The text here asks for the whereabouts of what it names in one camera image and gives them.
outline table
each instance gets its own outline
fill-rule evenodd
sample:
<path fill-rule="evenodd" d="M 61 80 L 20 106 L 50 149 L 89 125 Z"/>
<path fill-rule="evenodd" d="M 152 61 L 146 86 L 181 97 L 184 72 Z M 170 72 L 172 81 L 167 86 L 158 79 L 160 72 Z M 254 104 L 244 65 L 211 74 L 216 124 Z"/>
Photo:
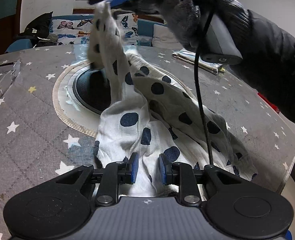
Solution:
<path fill-rule="evenodd" d="M 195 95 L 192 65 L 173 58 L 172 50 L 136 48 L 146 61 L 171 72 Z M 85 60 L 86 50 L 86 45 L 65 45 L 0 55 L 0 64 L 21 61 L 21 74 L 0 103 L 0 232 L 4 238 L 9 233 L 2 209 L 9 198 L 72 166 L 93 163 L 93 137 L 65 125 L 52 103 L 56 79 L 68 65 Z M 249 151 L 258 170 L 253 181 L 280 193 L 294 163 L 294 133 L 231 73 L 214 75 L 199 69 L 199 82 L 203 104 L 225 118 L 229 131 Z M 68 148 L 73 143 L 69 136 L 79 138 L 81 147 Z"/>

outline silver screw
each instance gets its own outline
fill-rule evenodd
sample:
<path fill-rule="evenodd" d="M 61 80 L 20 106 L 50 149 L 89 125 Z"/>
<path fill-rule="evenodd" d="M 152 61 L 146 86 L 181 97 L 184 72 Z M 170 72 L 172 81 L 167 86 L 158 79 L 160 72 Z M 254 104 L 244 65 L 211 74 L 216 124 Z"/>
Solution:
<path fill-rule="evenodd" d="M 102 203 L 102 204 L 108 204 L 108 203 L 111 203 L 113 200 L 113 198 L 111 196 L 108 196 L 108 195 L 102 195 L 102 196 L 99 196 L 97 198 L 97 201 Z"/>
<path fill-rule="evenodd" d="M 184 201 L 187 203 L 195 204 L 200 201 L 200 198 L 194 195 L 189 195 L 184 198 Z"/>

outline sofa armrest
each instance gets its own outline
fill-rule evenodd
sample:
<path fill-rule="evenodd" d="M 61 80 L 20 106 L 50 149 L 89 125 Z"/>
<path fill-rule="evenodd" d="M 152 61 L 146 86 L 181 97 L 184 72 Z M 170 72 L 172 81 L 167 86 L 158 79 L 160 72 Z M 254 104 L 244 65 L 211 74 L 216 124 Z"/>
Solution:
<path fill-rule="evenodd" d="M 19 51 L 22 49 L 31 49 L 33 47 L 30 39 L 20 39 L 14 41 L 5 51 L 5 53 L 10 53 L 14 51 Z"/>

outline butterfly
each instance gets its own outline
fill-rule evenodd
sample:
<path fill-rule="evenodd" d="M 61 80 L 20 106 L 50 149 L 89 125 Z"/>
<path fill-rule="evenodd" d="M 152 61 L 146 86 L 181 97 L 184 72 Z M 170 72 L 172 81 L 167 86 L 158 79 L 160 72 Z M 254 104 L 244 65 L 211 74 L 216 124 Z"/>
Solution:
<path fill-rule="evenodd" d="M 93 19 L 84 19 L 84 20 L 81 20 L 80 23 L 77 25 L 78 27 L 81 27 L 87 23 L 90 23 L 90 24 L 93 24 Z"/>
<path fill-rule="evenodd" d="M 72 29 L 72 30 L 74 30 L 73 22 L 66 22 L 66 21 L 62 21 L 57 28 L 58 29 Z"/>
<path fill-rule="evenodd" d="M 50 33 L 53 32 L 53 22 L 51 22 L 50 25 L 49 25 L 49 31 L 50 31 Z"/>
<path fill-rule="evenodd" d="M 133 32 L 128 32 L 128 33 L 125 34 L 125 37 L 126 37 L 126 38 L 131 38 L 131 35 L 132 35 L 132 34 L 133 34 Z"/>
<path fill-rule="evenodd" d="M 87 38 L 87 37 L 83 37 L 82 39 L 81 39 L 81 44 L 86 44 L 86 43 L 88 43 L 89 42 L 89 38 Z"/>
<path fill-rule="evenodd" d="M 132 27 L 132 30 L 134 30 L 134 32 L 135 32 L 135 36 L 138 36 L 138 34 L 137 34 L 137 28 Z"/>
<path fill-rule="evenodd" d="M 76 38 L 73 34 L 58 34 L 58 38 Z"/>
<path fill-rule="evenodd" d="M 121 23 L 123 25 L 124 28 L 128 28 L 128 25 L 127 25 L 127 20 L 129 19 L 129 16 L 126 15 L 123 17 L 123 19 L 121 20 Z"/>
<path fill-rule="evenodd" d="M 135 13 L 133 13 L 132 16 L 133 16 L 133 21 L 137 23 L 138 16 Z"/>
<path fill-rule="evenodd" d="M 91 32 L 83 32 L 83 31 L 79 31 L 78 37 L 83 37 L 83 36 L 90 36 Z"/>

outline orange butterfly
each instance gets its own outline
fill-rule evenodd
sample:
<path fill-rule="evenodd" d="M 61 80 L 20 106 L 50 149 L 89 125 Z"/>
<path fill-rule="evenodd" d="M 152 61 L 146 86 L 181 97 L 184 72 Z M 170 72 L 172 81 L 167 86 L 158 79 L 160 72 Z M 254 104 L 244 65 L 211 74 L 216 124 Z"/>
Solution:
<path fill-rule="evenodd" d="M 78 37 L 83 37 L 83 36 L 90 36 L 91 32 L 83 32 L 83 31 L 79 31 Z"/>
<path fill-rule="evenodd" d="M 138 16 L 135 13 L 133 13 L 132 16 L 133 16 L 133 21 L 136 23 L 137 19 L 138 19 Z"/>

